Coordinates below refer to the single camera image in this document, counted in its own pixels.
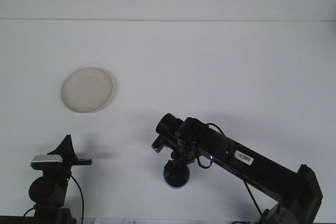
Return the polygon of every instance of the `barcode sticker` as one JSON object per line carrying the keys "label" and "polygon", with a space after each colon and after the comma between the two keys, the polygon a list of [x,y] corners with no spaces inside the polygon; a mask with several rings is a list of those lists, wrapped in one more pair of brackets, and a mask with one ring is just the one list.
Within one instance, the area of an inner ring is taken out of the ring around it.
{"label": "barcode sticker", "polygon": [[250,156],[247,156],[246,154],[240,152],[240,151],[236,151],[235,152],[235,158],[244,162],[245,164],[251,165],[253,162],[253,158],[251,158]]}

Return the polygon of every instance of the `white plate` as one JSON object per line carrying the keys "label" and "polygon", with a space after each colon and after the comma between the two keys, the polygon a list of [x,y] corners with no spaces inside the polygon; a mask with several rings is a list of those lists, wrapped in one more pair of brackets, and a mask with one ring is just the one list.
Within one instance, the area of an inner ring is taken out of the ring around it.
{"label": "white plate", "polygon": [[66,79],[61,97],[69,109],[89,113],[102,108],[109,101],[112,90],[112,79],[105,70],[82,68]]}

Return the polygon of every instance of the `black tripod head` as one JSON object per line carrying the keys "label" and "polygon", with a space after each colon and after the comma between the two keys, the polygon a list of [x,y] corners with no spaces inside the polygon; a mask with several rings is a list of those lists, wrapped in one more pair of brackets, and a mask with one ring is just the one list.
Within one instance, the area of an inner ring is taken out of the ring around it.
{"label": "black tripod head", "polygon": [[[73,223],[69,209],[65,211],[61,209],[65,201],[71,168],[74,165],[91,164],[91,159],[79,159],[76,156],[70,135],[67,135],[54,151],[47,155],[36,156],[30,165],[35,170],[42,170],[43,176],[36,179],[29,188],[29,197],[36,203],[34,217],[41,223]],[[64,215],[65,212],[70,218],[65,216],[59,218],[59,215]]]}

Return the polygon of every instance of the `white tabletop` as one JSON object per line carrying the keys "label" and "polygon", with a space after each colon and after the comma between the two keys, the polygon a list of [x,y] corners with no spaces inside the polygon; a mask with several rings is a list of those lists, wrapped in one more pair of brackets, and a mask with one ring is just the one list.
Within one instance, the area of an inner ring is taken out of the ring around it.
{"label": "white tabletop", "polygon": [[[227,136],[297,171],[307,164],[324,194],[316,221],[334,220],[336,23],[0,21],[1,214],[32,206],[35,155],[72,135],[73,167],[87,217],[256,220],[243,182],[218,166],[192,164],[169,188],[170,150],[151,149],[165,113],[218,124]],[[106,108],[78,114],[60,98],[82,67],[110,71]],[[253,190],[261,209],[275,202]],[[73,182],[66,206],[80,215]]]}

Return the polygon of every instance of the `black robotic arm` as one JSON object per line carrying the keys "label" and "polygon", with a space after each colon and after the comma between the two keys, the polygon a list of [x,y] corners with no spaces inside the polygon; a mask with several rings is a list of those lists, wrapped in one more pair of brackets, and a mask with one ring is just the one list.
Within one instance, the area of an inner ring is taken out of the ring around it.
{"label": "black robotic arm", "polygon": [[278,202],[264,211],[259,224],[313,223],[323,195],[307,165],[295,173],[195,118],[182,121],[167,114],[156,132],[159,137],[152,148],[157,153],[165,146],[173,150],[172,160],[164,167],[164,177],[171,186],[184,185],[189,178],[187,165],[195,159],[201,165],[199,157],[204,156]]}

